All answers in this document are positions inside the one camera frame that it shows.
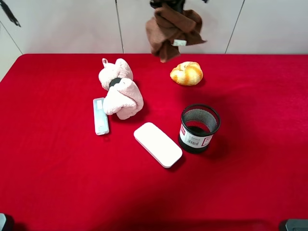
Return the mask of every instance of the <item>white wall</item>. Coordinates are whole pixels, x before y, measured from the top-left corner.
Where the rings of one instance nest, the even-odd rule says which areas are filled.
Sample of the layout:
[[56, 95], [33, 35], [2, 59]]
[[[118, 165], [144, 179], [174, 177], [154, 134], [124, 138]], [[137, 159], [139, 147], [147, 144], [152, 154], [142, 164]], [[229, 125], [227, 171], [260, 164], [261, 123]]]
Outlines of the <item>white wall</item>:
[[21, 52], [0, 22], [0, 81], [20, 55]]
[[[225, 53], [243, 0], [186, 0], [185, 9], [193, 9], [203, 19], [205, 44], [181, 47], [184, 53]], [[149, 0], [118, 0], [118, 12], [125, 53], [150, 53], [145, 23], [153, 17]]]
[[6, 0], [0, 21], [22, 53], [122, 53], [115, 0]]
[[246, 0], [227, 53], [308, 53], [308, 1]]

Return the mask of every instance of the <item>towel tag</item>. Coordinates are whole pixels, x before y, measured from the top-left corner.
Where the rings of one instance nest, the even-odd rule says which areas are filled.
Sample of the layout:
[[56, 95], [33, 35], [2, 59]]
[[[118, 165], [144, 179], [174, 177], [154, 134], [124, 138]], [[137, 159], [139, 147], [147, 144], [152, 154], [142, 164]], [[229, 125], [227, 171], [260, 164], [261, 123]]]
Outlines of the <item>towel tag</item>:
[[178, 47], [178, 46], [186, 46], [186, 44], [187, 44], [187, 41], [185, 41], [185, 40], [175, 39], [175, 40], [173, 41], [172, 46], [175, 46], [175, 47]]

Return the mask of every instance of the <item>white label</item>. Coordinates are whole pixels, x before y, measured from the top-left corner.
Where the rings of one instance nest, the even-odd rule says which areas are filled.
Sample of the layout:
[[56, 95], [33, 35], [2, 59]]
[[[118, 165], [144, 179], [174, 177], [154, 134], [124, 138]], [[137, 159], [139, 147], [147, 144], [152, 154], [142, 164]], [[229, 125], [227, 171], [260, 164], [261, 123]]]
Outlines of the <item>white label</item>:
[[98, 100], [98, 101], [97, 101], [97, 109], [98, 109], [98, 110], [102, 110], [102, 109], [103, 109], [103, 103], [102, 103], [101, 100]]
[[213, 135], [211, 136], [205, 136], [205, 137], [199, 137], [199, 136], [194, 136], [190, 132], [186, 130], [186, 128], [181, 125], [180, 129], [180, 138], [184, 142], [184, 144], [191, 146], [193, 148], [203, 148], [207, 146]]
[[173, 46], [178, 47], [178, 46], [186, 46], [187, 41], [185, 40], [179, 40], [179, 39], [175, 39], [173, 41]]

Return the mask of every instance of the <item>cabinet door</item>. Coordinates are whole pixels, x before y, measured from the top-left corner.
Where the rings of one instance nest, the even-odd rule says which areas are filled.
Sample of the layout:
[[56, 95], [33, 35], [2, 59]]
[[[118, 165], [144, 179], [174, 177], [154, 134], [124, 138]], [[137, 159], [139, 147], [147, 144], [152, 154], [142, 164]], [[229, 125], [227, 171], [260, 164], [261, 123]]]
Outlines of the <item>cabinet door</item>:
[[0, 20], [23, 53], [122, 53], [115, 0], [6, 0]]
[[20, 55], [21, 52], [0, 22], [0, 81]]
[[227, 53], [308, 53], [308, 1], [246, 0]]
[[[183, 53], [225, 53], [243, 0], [186, 0], [185, 9], [193, 9], [203, 19], [205, 44], [181, 47]], [[117, 0], [125, 53], [149, 53], [146, 22], [153, 17], [149, 0]]]

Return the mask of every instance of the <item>black object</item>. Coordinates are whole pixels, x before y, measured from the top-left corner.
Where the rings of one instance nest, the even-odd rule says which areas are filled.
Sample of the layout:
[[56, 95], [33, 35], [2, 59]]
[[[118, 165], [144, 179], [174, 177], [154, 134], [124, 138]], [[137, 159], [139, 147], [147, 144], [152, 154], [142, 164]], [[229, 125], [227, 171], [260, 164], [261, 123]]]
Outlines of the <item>black object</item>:
[[121, 82], [121, 78], [114, 78], [113, 80], [111, 80], [110, 84], [109, 84], [109, 88], [111, 88], [112, 86], [114, 86], [116, 83]]
[[150, 5], [154, 9], [162, 7], [163, 3], [166, 3], [168, 6], [170, 6], [173, 10], [183, 13], [184, 4], [186, 0], [151, 0]]
[[0, 231], [12, 231], [14, 219], [6, 214], [0, 213]]
[[14, 14], [12, 13], [8, 5], [3, 0], [0, 0], [0, 5], [3, 11], [5, 12], [5, 14], [8, 16], [9, 20], [12, 23], [14, 23], [16, 26], [21, 27], [18, 20], [15, 18]]
[[179, 143], [189, 153], [205, 151], [209, 146], [211, 136], [220, 127], [218, 113], [204, 104], [192, 104], [185, 108], [181, 115], [181, 121], [185, 130], [181, 129], [180, 132], [183, 132], [186, 137], [183, 141], [181, 135], [179, 135]]
[[279, 226], [280, 231], [308, 231], [308, 219], [289, 219]]

